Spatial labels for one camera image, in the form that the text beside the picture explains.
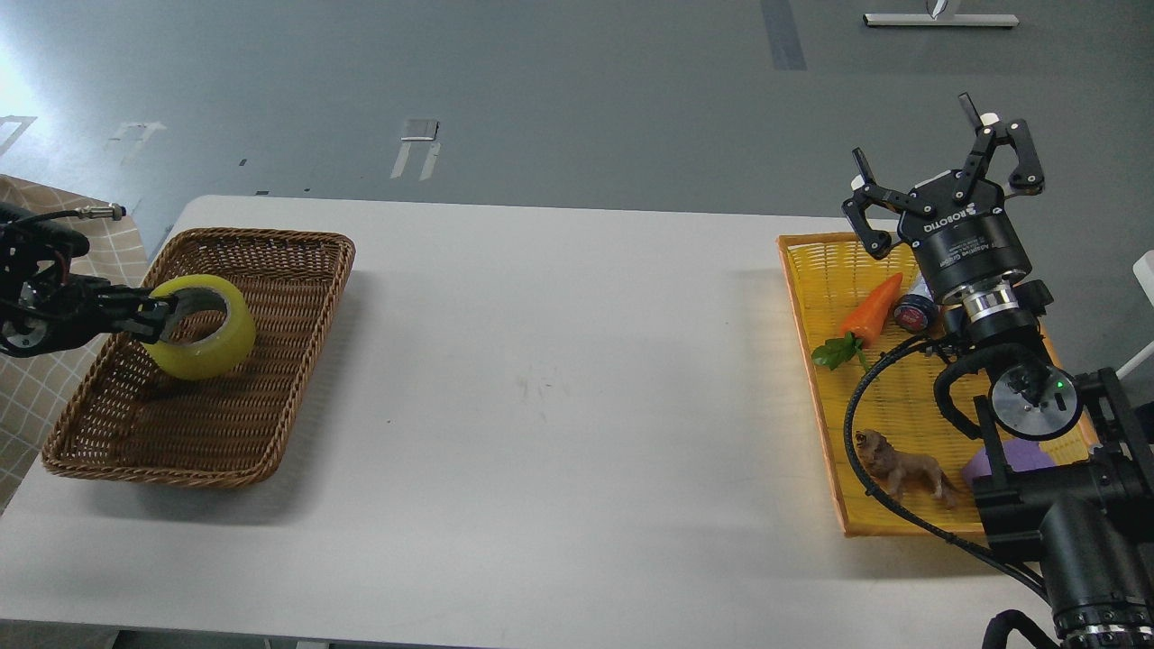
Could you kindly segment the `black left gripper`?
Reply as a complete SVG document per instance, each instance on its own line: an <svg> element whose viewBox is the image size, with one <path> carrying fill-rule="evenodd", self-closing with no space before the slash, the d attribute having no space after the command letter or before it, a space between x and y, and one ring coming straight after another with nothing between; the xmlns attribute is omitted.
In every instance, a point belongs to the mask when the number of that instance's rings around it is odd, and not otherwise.
<svg viewBox="0 0 1154 649"><path fill-rule="evenodd" d="M108 297L108 312L103 298ZM58 318L50 328L53 348L81 348L103 334L128 334L141 343L157 343L177 322L179 299L152 297L147 288L118 285L88 275L73 275L50 303Z"/></svg>

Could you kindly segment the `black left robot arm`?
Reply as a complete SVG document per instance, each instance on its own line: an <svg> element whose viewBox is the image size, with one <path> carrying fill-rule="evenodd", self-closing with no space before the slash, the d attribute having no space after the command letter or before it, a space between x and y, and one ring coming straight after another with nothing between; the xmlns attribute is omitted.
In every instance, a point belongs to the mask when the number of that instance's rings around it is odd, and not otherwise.
<svg viewBox="0 0 1154 649"><path fill-rule="evenodd" d="M3 203L1 226L1 349L31 358L87 346L100 335L128 334L157 343L177 324L173 296L153 298L148 288L113 284L75 274L73 261L90 251L87 234L63 219L126 217L123 206L82 208L37 215Z"/></svg>

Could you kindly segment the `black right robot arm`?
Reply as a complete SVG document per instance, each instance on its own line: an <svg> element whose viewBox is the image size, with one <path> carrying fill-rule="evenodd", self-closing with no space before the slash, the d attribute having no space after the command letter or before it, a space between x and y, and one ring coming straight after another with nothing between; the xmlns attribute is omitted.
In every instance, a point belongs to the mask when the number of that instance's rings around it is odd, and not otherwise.
<svg viewBox="0 0 1154 649"><path fill-rule="evenodd" d="M974 132L960 167L908 191L859 173L842 206L865 253L911 246L945 333L890 350L850 395L842 443L865 494L891 513L1031 588L1048 605L1043 631L1018 609L986 626L986 648L1019 633L1035 648L1151 647L1151 437L1121 375L1062 370L1041 329L1052 296L1028 279L1031 259L1005 210L1037 196L1044 172L1022 119L959 103ZM874 379L913 353L947 359L934 403L947 424L984 448L968 470L986 545L965 540L898 502L896 475L881 476L881 443L865 443L855 410Z"/></svg>

